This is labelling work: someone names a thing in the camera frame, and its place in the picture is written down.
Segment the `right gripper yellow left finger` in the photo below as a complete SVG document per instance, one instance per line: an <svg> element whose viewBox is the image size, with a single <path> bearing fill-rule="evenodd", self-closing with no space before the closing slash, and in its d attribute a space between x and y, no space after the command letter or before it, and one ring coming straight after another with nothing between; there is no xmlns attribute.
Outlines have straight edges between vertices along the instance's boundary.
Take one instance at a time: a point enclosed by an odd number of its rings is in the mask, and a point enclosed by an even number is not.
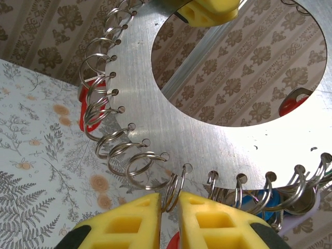
<svg viewBox="0 0 332 249"><path fill-rule="evenodd" d="M161 194L152 193L78 223L55 248L160 247Z"/></svg>

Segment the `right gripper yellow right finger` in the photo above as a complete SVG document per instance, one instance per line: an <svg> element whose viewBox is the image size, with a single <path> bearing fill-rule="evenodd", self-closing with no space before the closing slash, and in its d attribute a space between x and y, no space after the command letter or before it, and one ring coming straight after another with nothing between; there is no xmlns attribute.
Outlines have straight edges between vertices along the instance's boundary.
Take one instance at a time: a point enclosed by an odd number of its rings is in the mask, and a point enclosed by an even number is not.
<svg viewBox="0 0 332 249"><path fill-rule="evenodd" d="M210 199L181 192L181 248L290 248L263 219Z"/></svg>

